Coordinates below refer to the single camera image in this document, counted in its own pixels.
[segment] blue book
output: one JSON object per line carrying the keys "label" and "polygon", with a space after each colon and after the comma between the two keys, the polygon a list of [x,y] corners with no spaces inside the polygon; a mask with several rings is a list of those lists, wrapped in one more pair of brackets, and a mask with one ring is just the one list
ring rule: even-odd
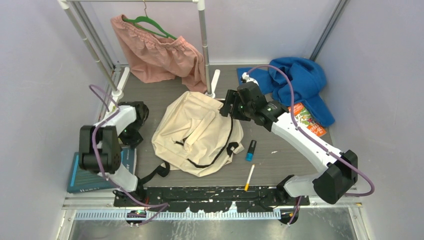
{"label": "blue book", "polygon": [[[137,150],[131,149],[130,147],[123,147],[120,156],[121,163],[130,173],[134,174],[137,163]],[[78,166],[78,161],[79,153],[75,152],[73,155],[69,184],[67,186],[68,193],[85,193],[95,190],[114,188],[110,182],[104,180],[101,176],[81,169]]]}

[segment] beige tote bag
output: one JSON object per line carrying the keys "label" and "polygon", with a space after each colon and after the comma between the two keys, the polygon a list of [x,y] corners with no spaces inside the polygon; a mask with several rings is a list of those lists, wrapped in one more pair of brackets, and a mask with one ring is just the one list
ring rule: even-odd
{"label": "beige tote bag", "polygon": [[151,139],[159,158],[171,170],[198,177],[213,174],[241,152],[239,120],[221,116],[222,103],[200,92],[187,91],[166,109]]}

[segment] pink garment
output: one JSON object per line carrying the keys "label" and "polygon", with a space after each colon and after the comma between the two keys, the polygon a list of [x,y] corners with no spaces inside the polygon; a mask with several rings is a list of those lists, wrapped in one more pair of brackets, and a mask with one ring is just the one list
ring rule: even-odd
{"label": "pink garment", "polygon": [[156,35],[113,17],[110,22],[128,61],[131,73],[144,83],[182,78],[190,91],[206,91],[203,55],[180,36],[172,38]]}

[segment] blue towel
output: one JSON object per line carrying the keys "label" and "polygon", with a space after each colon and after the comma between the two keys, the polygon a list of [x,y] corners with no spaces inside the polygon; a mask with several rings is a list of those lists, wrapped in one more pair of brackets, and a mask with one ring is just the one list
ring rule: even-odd
{"label": "blue towel", "polygon": [[[314,61],[300,57],[281,57],[272,60],[270,65],[281,69],[290,80],[294,89],[294,103],[302,103],[312,117],[323,127],[335,122],[333,115],[327,108],[319,93],[326,85],[327,80],[323,69]],[[241,84],[242,74],[251,67],[237,68],[238,81]],[[250,73],[256,79],[263,94],[272,93],[272,98],[285,106],[290,106],[290,87],[286,78],[275,69],[268,71],[256,69]]]}

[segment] gray floor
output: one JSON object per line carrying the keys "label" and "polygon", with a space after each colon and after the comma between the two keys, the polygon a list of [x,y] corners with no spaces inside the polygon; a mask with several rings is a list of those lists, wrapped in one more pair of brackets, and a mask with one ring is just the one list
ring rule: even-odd
{"label": "gray floor", "polygon": [[[235,90],[238,86],[236,66],[219,66],[221,74],[216,87],[216,97],[224,98],[228,89]],[[144,141],[137,147],[136,174],[144,177],[150,174],[161,159],[155,156],[151,139],[159,125],[166,107],[176,100],[187,87],[181,84],[180,79],[167,80],[156,83],[143,83],[131,75],[124,89],[122,101],[144,101],[150,109],[149,117],[140,133]],[[254,152],[253,163],[255,170],[251,178],[251,185],[276,185],[287,175],[307,175],[315,173],[314,167],[306,158],[286,141],[268,132],[265,128],[253,122],[241,123],[244,131],[243,146],[247,149],[255,136],[257,147]],[[331,144],[329,133],[323,139]],[[247,150],[233,158],[233,162],[224,166],[218,172],[197,177],[189,173],[176,170],[167,177],[155,176],[145,187],[183,187],[183,186],[243,186],[246,183],[251,163],[245,160]]]}
{"label": "gray floor", "polygon": [[287,228],[278,220],[74,221],[70,240],[356,240],[347,208],[305,208]]}

